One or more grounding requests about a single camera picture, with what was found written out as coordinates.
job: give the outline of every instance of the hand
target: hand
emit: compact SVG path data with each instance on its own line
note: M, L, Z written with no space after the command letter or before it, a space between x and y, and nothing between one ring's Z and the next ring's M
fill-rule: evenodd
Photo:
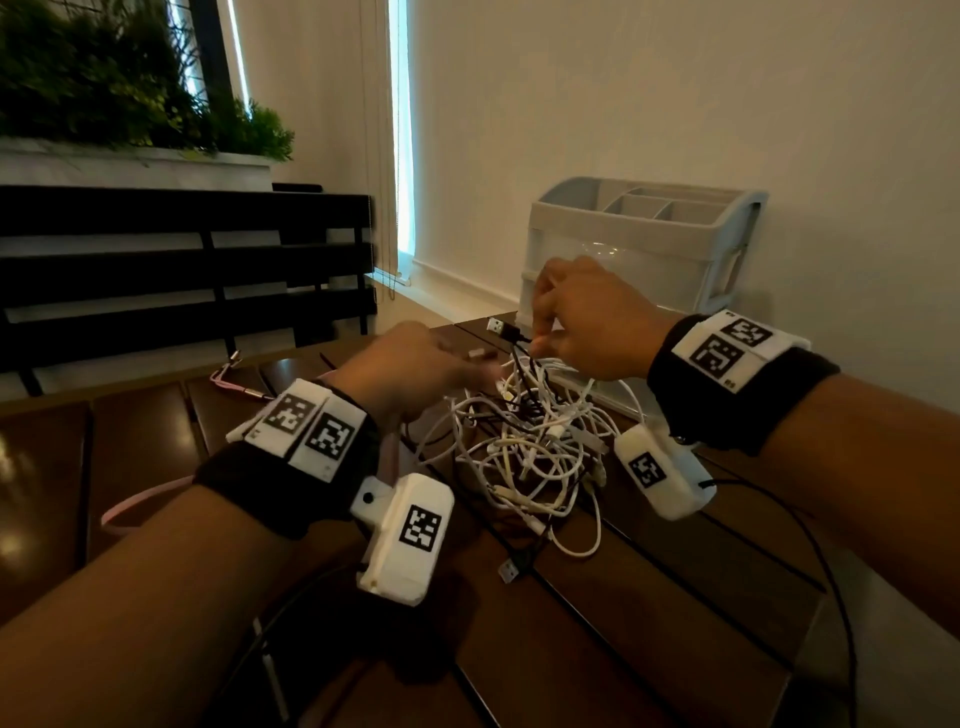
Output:
M499 364L472 364L445 349L426 326L407 321L391 328L347 364L324 376L370 413L382 432L412 422L454 389L492 390Z
M680 314L658 309L591 257L547 260L533 299L530 354L558 356L596 379L646 377ZM563 330L552 330L554 320Z

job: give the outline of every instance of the qr-like marker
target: qr-like marker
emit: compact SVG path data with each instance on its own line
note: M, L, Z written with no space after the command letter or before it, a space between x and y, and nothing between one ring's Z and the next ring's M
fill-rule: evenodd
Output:
M707 341L690 356L690 362L710 376L719 379L739 361L741 356L743 356L742 349L738 349L716 334L711 334Z
M313 412L315 406L313 402L286 395L280 404L274 407L274 411L264 418L263 424L292 434L300 429L300 425Z
M660 467L660 463L654 459L649 452L644 452L639 457L630 461L630 470L640 481L640 485L649 488L651 485L657 485L661 480L666 480L666 473Z
M400 529L400 540L404 544L430 552L439 530L440 516L418 505L412 505L407 513L407 520Z
M727 324L720 330L730 338L736 339L748 347L757 347L774 335L774 332L769 328L764 328L760 324L742 318L737 319L732 324Z
M324 412L317 424L314 425L313 432L307 437L306 446L316 450L321 455L339 460L347 451L347 445L354 432L356 432L356 427L338 420L328 412Z

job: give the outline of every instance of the brown wooden table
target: brown wooden table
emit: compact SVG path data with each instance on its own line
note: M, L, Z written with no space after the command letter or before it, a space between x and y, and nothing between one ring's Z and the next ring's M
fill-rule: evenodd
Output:
M485 326L436 331L455 351L486 347L506 360L509 347ZM371 340L254 360L229 376L275 394L342 366ZM192 473L260 407L207 375L0 405L0 619L115 543L98 527L107 508ZM440 412L424 413L411 438ZM401 459L413 467L409 452ZM292 585L347 566L285 614L270 640L302 724L770 725L825 595L803 534L775 504L737 488L701 514L665 522L619 463L609 460L607 470L599 551L576 560L548 546L504 584L497 568L528 556L533 538L471 494L468 470L438 464L457 503L417 609L356 590L348 565L365 541L353 523L315 524L263 605L267 619ZM142 522L163 502L144 503L123 522ZM586 510L559 528L568 547L592 543ZM218 719L277 724L254 662Z

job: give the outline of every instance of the black wristband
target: black wristband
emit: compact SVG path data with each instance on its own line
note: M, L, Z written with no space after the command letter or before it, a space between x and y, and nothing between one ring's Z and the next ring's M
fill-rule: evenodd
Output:
M647 383L673 437L756 456L790 410L840 368L794 347L763 366L739 392L731 392L671 351L706 318L687 316L670 329Z
M341 400L359 406L343 392L327 388ZM307 430L309 427L303 429L304 435ZM274 533L296 541L306 535L312 522L349 519L357 488L365 477L376 473L379 453L379 433L367 415L331 483L242 440L203 463L194 482L219 493Z

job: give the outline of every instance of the green plant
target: green plant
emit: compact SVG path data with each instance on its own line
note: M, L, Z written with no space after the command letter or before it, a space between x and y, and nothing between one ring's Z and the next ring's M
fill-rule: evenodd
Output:
M197 60L184 38L164 0L73 12L0 0L0 134L289 159L293 133L274 111L186 91Z

